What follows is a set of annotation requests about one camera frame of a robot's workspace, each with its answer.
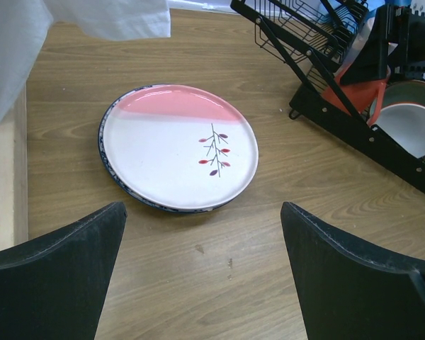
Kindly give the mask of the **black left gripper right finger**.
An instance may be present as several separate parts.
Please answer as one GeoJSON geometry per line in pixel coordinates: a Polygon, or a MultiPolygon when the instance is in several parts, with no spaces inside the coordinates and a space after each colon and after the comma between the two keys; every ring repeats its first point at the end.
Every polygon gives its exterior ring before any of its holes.
{"type": "Polygon", "coordinates": [[[425,260],[291,202],[280,213],[308,339],[425,339],[425,260]]]}

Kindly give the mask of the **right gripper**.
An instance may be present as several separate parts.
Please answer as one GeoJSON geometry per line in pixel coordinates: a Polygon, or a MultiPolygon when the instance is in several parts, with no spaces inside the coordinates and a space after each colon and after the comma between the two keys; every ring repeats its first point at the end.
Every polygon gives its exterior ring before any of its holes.
{"type": "MultiPolygon", "coordinates": [[[[388,64],[396,77],[425,74],[425,1],[387,1],[393,7],[390,37],[394,45],[388,64]]],[[[367,43],[339,81],[350,85],[385,79],[388,39],[371,33],[367,43]]]]}

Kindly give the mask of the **orange mug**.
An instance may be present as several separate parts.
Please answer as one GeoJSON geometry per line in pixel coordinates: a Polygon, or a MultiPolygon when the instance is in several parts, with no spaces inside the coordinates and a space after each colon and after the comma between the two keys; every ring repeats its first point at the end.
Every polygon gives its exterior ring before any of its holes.
{"type": "MultiPolygon", "coordinates": [[[[341,67],[340,72],[336,73],[336,77],[334,80],[337,84],[341,80],[342,76],[348,70],[351,65],[348,64],[345,67],[341,67]]],[[[383,105],[383,96],[387,86],[387,81],[390,77],[391,70],[390,67],[387,66],[387,74],[385,79],[378,79],[374,81],[367,81],[363,83],[350,84],[350,85],[339,85],[339,88],[343,91],[343,93],[348,97],[350,102],[354,105],[358,113],[362,113],[370,104],[376,100],[375,109],[376,116],[370,114],[370,118],[367,122],[368,126],[375,124],[375,121],[378,119],[380,115],[380,111],[383,105]]],[[[349,113],[349,111],[345,108],[344,104],[339,100],[337,95],[333,92],[330,86],[328,86],[322,92],[322,98],[333,104],[337,108],[341,109],[343,112],[349,113]]]]}

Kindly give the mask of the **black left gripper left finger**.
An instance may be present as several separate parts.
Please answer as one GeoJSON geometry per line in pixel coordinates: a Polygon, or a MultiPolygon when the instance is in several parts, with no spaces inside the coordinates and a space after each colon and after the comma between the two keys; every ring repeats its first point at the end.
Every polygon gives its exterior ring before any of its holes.
{"type": "Polygon", "coordinates": [[[126,219],[113,202],[0,251],[0,339],[94,339],[126,219]]]}

